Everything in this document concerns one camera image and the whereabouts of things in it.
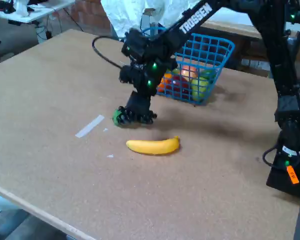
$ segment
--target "toy banana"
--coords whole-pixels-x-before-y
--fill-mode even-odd
[[[132,151],[140,154],[169,154],[179,148],[179,138],[175,136],[163,141],[129,140],[126,145]]]

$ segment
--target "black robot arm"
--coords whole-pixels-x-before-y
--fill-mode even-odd
[[[121,68],[119,79],[122,83],[133,84],[136,91],[132,92],[127,105],[117,110],[114,122],[119,125],[153,122],[157,115],[150,111],[151,96],[156,94],[165,72],[178,66],[172,55],[221,7],[247,13],[262,36],[278,95],[275,121],[281,128],[277,143],[263,156],[264,162],[272,167],[267,184],[300,197],[300,181],[297,186],[293,184],[286,169],[294,167],[300,180],[300,83],[288,49],[289,32],[285,31],[287,20],[300,21],[300,6],[295,1],[202,0],[186,10],[173,26],[152,38],[131,29],[126,33],[121,50],[131,59],[131,64]],[[266,155],[272,150],[277,151],[276,157],[269,163]]]

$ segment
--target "white cloth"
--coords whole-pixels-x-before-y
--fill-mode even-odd
[[[139,29],[145,9],[155,9],[154,21],[168,28],[192,8],[199,0],[101,0],[106,15],[118,37],[123,38],[130,28]],[[246,13],[235,12],[222,7],[209,20],[252,26]],[[300,31],[300,24],[286,24],[294,32]]]

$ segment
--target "white desk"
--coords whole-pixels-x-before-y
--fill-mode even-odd
[[[23,17],[18,15],[16,12],[5,14],[4,12],[0,11],[0,19],[17,21],[24,24],[30,24],[37,20],[39,22],[39,26],[36,27],[36,33],[38,36],[38,42],[41,43],[46,38],[45,27],[41,22],[41,19],[55,11],[69,7],[74,3],[75,0],[49,0],[47,2],[39,3],[38,5],[30,5],[29,7],[34,9],[34,11],[30,12],[29,16]]]

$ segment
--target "blue plastic basket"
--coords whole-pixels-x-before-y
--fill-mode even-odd
[[[165,28],[142,31],[150,38]],[[235,49],[235,44],[220,37],[193,33],[179,52],[175,53],[178,68],[167,71],[157,88],[157,94],[191,104],[204,104],[217,79]]]

